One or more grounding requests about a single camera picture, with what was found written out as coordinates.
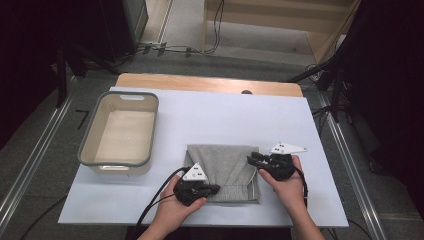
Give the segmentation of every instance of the white marker tag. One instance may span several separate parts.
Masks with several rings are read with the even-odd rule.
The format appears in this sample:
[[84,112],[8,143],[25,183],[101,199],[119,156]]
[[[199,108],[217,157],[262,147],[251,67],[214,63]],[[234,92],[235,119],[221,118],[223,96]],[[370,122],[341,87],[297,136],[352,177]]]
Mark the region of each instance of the white marker tag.
[[274,154],[291,154],[291,153],[300,153],[306,152],[308,149],[306,147],[298,147],[286,143],[279,143],[271,148],[271,153]]
[[194,166],[183,176],[184,181],[204,181],[206,179],[206,174],[203,172],[199,163],[194,164]]

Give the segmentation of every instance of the black curtain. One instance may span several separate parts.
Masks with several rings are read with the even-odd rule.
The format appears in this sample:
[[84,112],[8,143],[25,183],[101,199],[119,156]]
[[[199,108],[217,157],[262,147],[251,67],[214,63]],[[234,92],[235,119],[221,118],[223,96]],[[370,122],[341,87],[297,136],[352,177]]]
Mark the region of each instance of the black curtain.
[[366,19],[343,61],[343,80],[380,144],[370,156],[407,186],[424,217],[423,13],[422,1],[362,1],[357,18]]
[[56,47],[38,2],[0,3],[0,148],[57,86]]

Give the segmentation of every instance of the wire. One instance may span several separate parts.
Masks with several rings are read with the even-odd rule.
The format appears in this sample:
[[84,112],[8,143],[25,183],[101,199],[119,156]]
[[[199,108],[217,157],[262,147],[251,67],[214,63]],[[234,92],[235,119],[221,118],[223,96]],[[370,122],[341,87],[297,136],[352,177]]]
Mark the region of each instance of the wire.
[[[317,64],[309,64],[308,66],[305,67],[305,72],[310,70],[312,67],[316,67]],[[310,76],[308,76],[308,79],[313,83],[313,84],[317,84],[319,78],[321,77],[321,74],[318,72],[316,74],[312,74]]]
[[[318,118],[317,125],[318,125],[318,135],[319,135],[319,137],[321,137],[321,133],[322,133],[322,129],[324,128],[325,121],[327,120],[328,115],[330,114],[330,112],[332,110],[333,110],[332,106],[325,106],[325,107],[322,107],[318,110],[314,110],[312,112],[312,116],[313,116],[314,120]],[[338,105],[336,110],[346,112],[346,106]]]
[[20,238],[21,240],[26,239],[26,237],[28,236],[29,232],[35,227],[35,225],[37,225],[38,222],[40,222],[41,219],[43,219],[44,216],[46,216],[57,205],[59,205],[60,203],[62,203],[63,201],[65,201],[65,199],[68,197],[67,191],[66,191],[66,193],[65,193],[65,195],[63,197],[61,197],[59,200],[57,200],[46,211],[44,211],[43,214],[41,214],[37,219],[35,219],[35,221],[27,228],[27,230],[25,231],[25,233],[22,235],[22,237]]
[[[120,67],[121,65],[126,63],[132,56],[135,56],[135,55],[136,55],[136,53],[117,58],[116,60],[121,60],[121,59],[123,59],[123,60],[121,60],[121,62],[119,62],[119,63],[115,63],[115,65],[111,65],[111,67],[113,67],[113,68]],[[97,70],[97,69],[103,68],[103,67],[99,66],[96,62],[93,62],[93,61],[85,61],[84,63],[87,65],[87,68],[89,68],[89,69]]]
[[[365,230],[365,228],[363,228],[361,225],[359,225],[358,223],[356,223],[356,222],[354,222],[353,220],[351,220],[351,219],[347,219],[347,221],[348,222],[351,222],[351,223],[353,223],[353,224],[355,224],[357,227],[359,227],[367,236],[368,236],[368,238],[369,239],[371,239],[372,240],[372,237],[371,237],[371,235],[368,233],[368,231],[367,230]],[[338,240],[339,238],[338,238],[338,236],[337,236],[337,233],[336,233],[336,229],[335,228],[325,228],[325,229],[321,229],[321,232],[322,231],[324,231],[324,230],[327,230],[329,233],[330,233],[330,235],[331,235],[331,237],[334,239],[334,240]]]
[[152,204],[152,207],[153,207],[154,205],[158,204],[159,202],[161,202],[162,200],[165,200],[165,199],[167,199],[167,198],[170,198],[170,197],[172,197],[172,196],[175,196],[175,194],[176,194],[176,193],[171,194],[171,195],[169,195],[169,196],[166,196],[166,197],[163,197],[163,198],[161,198],[161,199],[157,200],[155,203],[153,203],[153,204]]
[[[151,47],[151,45],[141,45],[144,46],[143,49],[141,49],[141,51],[136,52],[133,55],[142,53],[147,47],[150,47],[150,49],[152,50],[156,50],[156,51],[167,51],[167,52],[176,52],[176,53],[188,53],[187,51],[178,51],[178,50],[169,50],[169,48],[186,48],[186,49],[191,49],[194,51],[190,51],[190,53],[196,53],[196,54],[202,54],[202,55],[209,55],[209,54],[213,54],[215,52],[215,50],[218,48],[220,42],[221,42],[221,23],[222,23],[222,14],[224,12],[224,5],[225,2],[224,0],[221,0],[218,9],[216,10],[215,13],[215,18],[214,18],[214,32],[215,32],[215,43],[214,46],[212,47],[212,49],[209,50],[205,50],[204,52],[190,47],[190,46],[185,46],[185,45],[180,45],[180,46],[168,46],[168,47],[159,47],[159,48],[155,48],[155,47]],[[217,18],[218,18],[218,14],[219,12],[221,12],[220,17],[219,17],[219,23],[218,23],[218,29],[217,29]]]
[[306,184],[305,175],[303,174],[303,172],[299,168],[294,167],[294,169],[296,170],[296,172],[299,174],[300,178],[302,179],[303,201],[305,202],[305,206],[308,207],[308,184]]
[[353,223],[353,224],[355,224],[357,227],[359,227],[367,236],[368,236],[368,238],[369,239],[371,239],[372,240],[372,237],[371,237],[371,235],[368,233],[368,231],[367,230],[365,230],[365,228],[364,227],[362,227],[361,225],[359,225],[359,223],[356,223],[355,221],[353,221],[353,220],[350,220],[350,219],[347,219],[347,221],[348,222],[351,222],[351,223]]
[[162,186],[159,188],[159,190],[156,192],[155,196],[152,198],[152,201],[150,201],[150,203],[146,206],[146,208],[144,209],[143,213],[141,214],[140,218],[137,221],[137,224],[135,225],[133,232],[131,233],[131,237],[130,239],[134,239],[134,234],[137,232],[137,229],[141,226],[141,222],[143,221],[144,217],[146,217],[147,213],[149,212],[149,210],[158,202],[162,201],[165,198],[171,197],[173,195],[164,197],[162,199],[160,199],[159,201],[155,202],[155,199],[159,196],[159,194],[162,192],[163,188],[166,186],[166,184],[168,184],[168,182],[171,180],[172,177],[174,177],[175,174],[177,174],[180,171],[184,171],[187,172],[190,169],[190,167],[182,167],[179,168],[177,170],[175,170],[166,180],[165,182],[162,184]]

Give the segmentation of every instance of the gray fabric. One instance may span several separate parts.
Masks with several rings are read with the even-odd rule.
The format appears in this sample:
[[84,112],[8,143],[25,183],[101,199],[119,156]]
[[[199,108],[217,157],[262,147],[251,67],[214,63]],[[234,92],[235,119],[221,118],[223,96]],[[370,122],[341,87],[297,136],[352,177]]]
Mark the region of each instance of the gray fabric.
[[188,145],[185,165],[199,163],[208,182],[221,186],[209,202],[259,202],[257,170],[247,156],[258,147],[233,145]]

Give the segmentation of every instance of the forearm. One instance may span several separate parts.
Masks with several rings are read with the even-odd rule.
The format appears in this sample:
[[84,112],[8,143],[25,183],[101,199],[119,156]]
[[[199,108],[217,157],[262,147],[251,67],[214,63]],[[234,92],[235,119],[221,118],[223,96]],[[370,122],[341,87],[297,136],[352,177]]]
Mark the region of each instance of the forearm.
[[321,240],[324,239],[321,231],[315,225],[311,216],[309,215],[303,202],[295,203],[292,206],[287,207],[287,211],[292,219],[294,229],[299,240],[313,239]]
[[167,233],[156,227],[156,225],[150,225],[146,231],[138,238],[138,240],[162,240],[166,237]]

